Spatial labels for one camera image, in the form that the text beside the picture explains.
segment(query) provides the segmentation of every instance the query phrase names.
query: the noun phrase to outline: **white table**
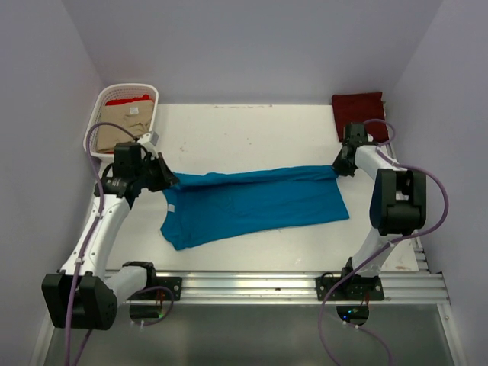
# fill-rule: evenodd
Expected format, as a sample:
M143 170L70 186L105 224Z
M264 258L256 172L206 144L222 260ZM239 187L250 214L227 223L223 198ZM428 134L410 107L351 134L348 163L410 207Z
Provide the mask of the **white table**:
M157 112L157 148L174 172L332 164L341 147L330 105L161 104ZM362 171L338 183L349 220L251 233L179 252L159 231L164 196L144 191L118 233L107 268L149 261L163 271L340 271L371 228L374 183ZM418 271L413 244L400 243L383 270Z

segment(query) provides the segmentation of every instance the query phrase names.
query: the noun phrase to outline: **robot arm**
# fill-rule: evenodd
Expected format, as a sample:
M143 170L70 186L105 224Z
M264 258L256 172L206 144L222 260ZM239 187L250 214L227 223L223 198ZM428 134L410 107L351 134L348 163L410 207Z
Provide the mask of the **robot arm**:
M147 133L136 143L119 143L114 150L114 163L101 177L104 209L98 186L85 229L66 263L57 274L47 274L42 291L53 325L65 327L68 298L75 271L79 266L78 287L72 309L72 328L109 329L115 321L117 308L127 298L153 286L156 271L152 263L128 262L116 275L104 280L105 267L118 230L143 188L156 192L178 183L165 164L155 144L157 135ZM98 221L93 233L92 224ZM90 236L85 254L80 250Z
M374 190L369 210L371 230L358 252L347 261L341 278L354 271L392 239L421 229L426 216L425 174L397 168L379 156L374 143L368 142L364 124L347 125L344 136L341 152L332 167L338 175L343 176L354 176L356 169L365 171L374 180ZM365 294L373 294L372 300L383 300L379 274L393 249L392 244L361 268L344 283L335 299L363 300ZM317 280L323 288L331 288L340 279L322 276Z

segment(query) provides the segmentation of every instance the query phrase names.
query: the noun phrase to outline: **white plastic basket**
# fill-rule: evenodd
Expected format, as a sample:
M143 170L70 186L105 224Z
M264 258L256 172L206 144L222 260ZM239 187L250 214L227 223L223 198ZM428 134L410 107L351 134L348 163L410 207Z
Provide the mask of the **white plastic basket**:
M100 95L98 96L97 102L95 103L95 107L93 108L93 112L90 116L90 122L88 123L88 127L85 132L85 138L83 139L83 149L86 150L85 141L88 135L88 131L94 124L99 122L101 108L105 105L105 103L113 99L142 97L144 94L148 94L151 99L154 100L154 110L152 111L151 125L149 126L149 132L153 131L156 119L156 108L158 106L159 99L159 93L156 88L154 88L152 85L133 83L111 85L102 90ZM99 158L102 162L114 162L114 154L100 154L99 152L97 152L97 138L98 129L93 133L91 138L91 154L94 157Z

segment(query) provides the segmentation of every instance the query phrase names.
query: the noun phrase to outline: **gray wall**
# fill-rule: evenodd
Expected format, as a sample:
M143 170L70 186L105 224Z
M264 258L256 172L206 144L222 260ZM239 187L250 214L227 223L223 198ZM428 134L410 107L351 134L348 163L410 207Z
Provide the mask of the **gray wall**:
M105 84L161 100L329 103L390 92L441 0L63 0Z
M0 355L27 364L40 283L78 239L92 189L82 138L101 81L63 4L0 4Z
M396 85L388 109L399 157L429 168L451 199L446 224L424 239L443 271L473 365L488 364L488 2L445 0ZM440 215L432 187L429 222Z

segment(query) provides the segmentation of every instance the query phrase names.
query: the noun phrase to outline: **purple cable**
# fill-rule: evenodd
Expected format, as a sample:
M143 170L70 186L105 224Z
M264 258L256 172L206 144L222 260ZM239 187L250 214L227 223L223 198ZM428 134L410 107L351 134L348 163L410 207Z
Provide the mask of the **purple cable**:
M391 124L389 124L385 120L380 120L378 118L373 118L371 120L366 120L363 124L372 124L373 122L378 122L378 123L381 123L381 124L386 124L390 128L390 130L391 130L391 137L388 140L386 140L384 143L378 143L378 145L377 145L378 147L385 146L388 143L391 143L393 140L395 140L395 136L397 135L397 132L395 131L395 127L393 127Z
M394 132L393 132L393 137L391 139L389 139L385 143L390 142L393 138L394 138ZM448 193L447 193L447 191L445 189L445 186L442 184L442 182L435 175L433 175L431 172L428 172L428 171L426 171L425 169L422 169L422 168L418 168L418 167L410 166L410 165L399 164L398 162L394 162L390 157L386 156L384 153L382 153L380 151L380 149L379 149L380 146L382 146L382 145L378 145L377 154L382 159L384 159L385 161L389 162L391 165L396 166L398 168L409 169L409 170L416 170L418 172L424 173L425 175L429 176L437 184L437 186L441 190L442 197L444 199L444 211L442 212L441 218L439 219L439 221L434 226L432 226L429 229L424 230L422 232L414 233L414 234L408 235L408 236L402 236L400 238L393 239L390 242L386 243L382 248L378 249L375 253L373 253L373 255L371 255L371 257L367 258L364 262L362 262L354 271L352 271L347 276L345 276L343 279L341 279L340 281L338 281L336 284L334 284L330 288L330 290L327 291L327 294L325 295L325 297L324 297L324 299L322 301L322 305L320 306L319 327L318 327L319 328L319 337L320 337L320 341L322 343L322 346L326 350L327 354L332 359L332 361L335 364L337 364L337 365L340 365L339 360L334 356L334 354L332 353L332 351L329 349L329 346L327 345L326 339L325 339L325 337L323 335L323 332L322 332L322 319L323 319L323 314L324 314L324 310L325 310L325 305L326 305L327 300L332 296L332 293L339 286L341 286L342 284L344 284L349 278L351 278L356 273L358 273L358 271L361 270L361 268L363 268L367 263L369 263L370 261L372 261L373 259L375 259L376 257L378 257L382 252L384 252L385 250L387 250L391 245L396 244L398 242L401 242L403 240L415 239L415 238L418 238L420 236L424 236L424 235L430 234L433 231L437 230L445 222L445 219L446 219L446 217L448 215L448 212L449 212L449 197L448 197ZM388 347L387 343L383 339L381 339L378 335L374 334L371 330L362 329L362 328L359 328L359 329L362 332L365 332L368 335L374 337L377 341L379 341L379 343L382 344L382 346L385 348L385 350L387 351L387 354L388 354L388 365L389 366L393 366L394 365L393 354L392 354L390 348Z
M93 132L99 128L100 126L112 126L116 127L119 130L122 130L125 132L127 135L132 137L133 139L136 139L136 137L127 131L125 128L113 124L111 122L99 122L97 124L94 124L91 126L91 128L88 130L88 133L86 134L86 141L85 141L85 148L86 148L86 153L88 155L88 160L90 161L90 166L91 170L93 171L93 174L95 176L95 180L97 181L97 186L98 186L98 192L100 192L100 205L98 206L98 215L96 218L93 220L93 224L90 226L90 229L88 230L88 233L86 234L85 239L83 240L82 247L79 250L78 253L78 258L80 260L79 263L76 263L75 265L75 273L73 274L73 279L71 282L71 288L69 290L69 299L68 299L68 309L66 311L66 321L65 321L65 358L64 358L64 365L69 366L69 354L70 354L70 349L71 349L71 319L72 319L72 313L73 313L73 303L75 302L75 292L76 292L76 285L78 284L78 276L79 276L79 269L81 267L81 261L83 260L83 256L85 255L86 247L88 246L88 243L90 242L90 239L92 238L93 232L95 231L95 228L98 225L98 222L101 219L101 214L103 213L104 210L104 189L101 184L101 179L98 176L98 171L97 167L95 165L95 159L92 156L92 153L90 151L90 141L92 140L92 134ZM82 347L80 348L79 351L79 356L81 357L81 353L83 352L83 348L86 345L86 342L88 341L88 337L90 336L91 331L87 332L87 335L85 336L85 340L82 343Z

